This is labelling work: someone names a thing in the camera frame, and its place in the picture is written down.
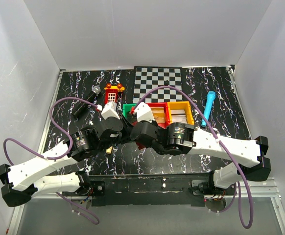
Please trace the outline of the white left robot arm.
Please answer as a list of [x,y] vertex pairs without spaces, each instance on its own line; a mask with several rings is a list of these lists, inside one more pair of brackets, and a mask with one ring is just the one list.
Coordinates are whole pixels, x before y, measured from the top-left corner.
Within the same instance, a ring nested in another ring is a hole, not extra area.
[[51,173],[76,164],[115,144],[130,141],[133,126],[124,118],[109,117],[89,125],[45,152],[18,165],[0,165],[1,195],[7,206],[16,207],[33,197],[54,192],[86,195],[94,185],[84,171],[66,175]]

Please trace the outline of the red leather card holder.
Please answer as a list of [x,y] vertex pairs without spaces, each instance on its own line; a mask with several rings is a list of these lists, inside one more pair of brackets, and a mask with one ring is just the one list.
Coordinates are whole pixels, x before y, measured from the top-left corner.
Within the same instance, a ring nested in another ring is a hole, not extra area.
[[147,143],[145,143],[143,141],[136,141],[136,145],[137,145],[139,150],[148,148]]

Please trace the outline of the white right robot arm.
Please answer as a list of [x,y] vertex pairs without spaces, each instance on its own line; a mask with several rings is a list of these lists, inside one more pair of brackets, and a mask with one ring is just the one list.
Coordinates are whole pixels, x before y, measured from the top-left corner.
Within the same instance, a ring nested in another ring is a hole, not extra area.
[[237,181],[266,181],[271,172],[266,157],[268,139],[259,136],[254,140],[238,140],[204,131],[193,125],[172,123],[167,128],[150,122],[138,122],[130,134],[131,140],[160,155],[207,155],[231,160],[210,176],[211,187],[227,189]]

